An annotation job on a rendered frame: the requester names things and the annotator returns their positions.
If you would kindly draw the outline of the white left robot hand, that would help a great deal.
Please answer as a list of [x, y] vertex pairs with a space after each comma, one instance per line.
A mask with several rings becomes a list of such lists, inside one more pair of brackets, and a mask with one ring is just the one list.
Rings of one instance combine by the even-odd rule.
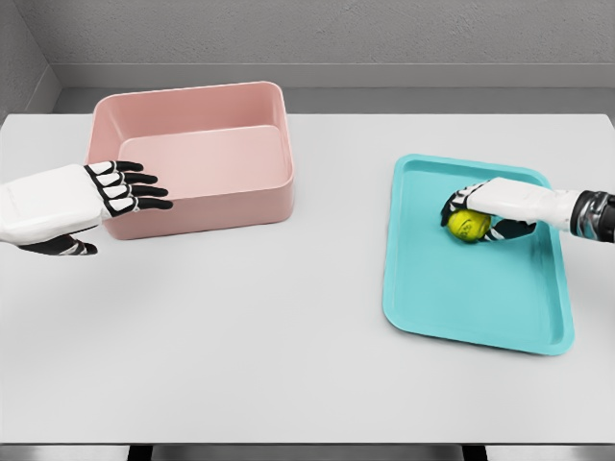
[[173, 203], [138, 162], [70, 164], [0, 184], [0, 242], [39, 255], [95, 255], [74, 234]]

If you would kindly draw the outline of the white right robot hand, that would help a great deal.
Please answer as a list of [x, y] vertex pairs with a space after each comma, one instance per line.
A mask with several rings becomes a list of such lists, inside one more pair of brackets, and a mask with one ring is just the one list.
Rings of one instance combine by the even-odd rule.
[[461, 210], [472, 210], [501, 220], [488, 230], [481, 230], [470, 242], [491, 242], [515, 239], [533, 233], [538, 221], [560, 231], [569, 228], [570, 216], [557, 202], [557, 194], [528, 182], [495, 178], [460, 189], [453, 193], [441, 209], [441, 226]]

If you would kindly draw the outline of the yellow tennis ball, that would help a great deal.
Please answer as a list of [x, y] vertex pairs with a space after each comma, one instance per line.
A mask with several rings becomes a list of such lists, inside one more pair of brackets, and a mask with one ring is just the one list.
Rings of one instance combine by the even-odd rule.
[[491, 216], [478, 211], [463, 209], [455, 211], [448, 219], [450, 233], [465, 242], [483, 238], [491, 227]]

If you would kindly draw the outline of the blue rectangular tray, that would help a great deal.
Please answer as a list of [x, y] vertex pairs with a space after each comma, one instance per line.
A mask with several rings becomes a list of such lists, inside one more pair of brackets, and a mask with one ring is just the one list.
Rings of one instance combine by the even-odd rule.
[[441, 227], [458, 189], [496, 177], [546, 186], [527, 168], [408, 155], [394, 167], [382, 309], [396, 328], [477, 345], [560, 355], [575, 341], [559, 233], [465, 243]]

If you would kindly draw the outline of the pink rectangular basket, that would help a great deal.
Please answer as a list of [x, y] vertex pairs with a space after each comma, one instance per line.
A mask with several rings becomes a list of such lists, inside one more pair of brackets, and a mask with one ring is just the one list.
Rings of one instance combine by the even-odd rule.
[[138, 162], [174, 204], [105, 222], [120, 240], [278, 223], [293, 211], [285, 103], [270, 82], [106, 97], [86, 160]]

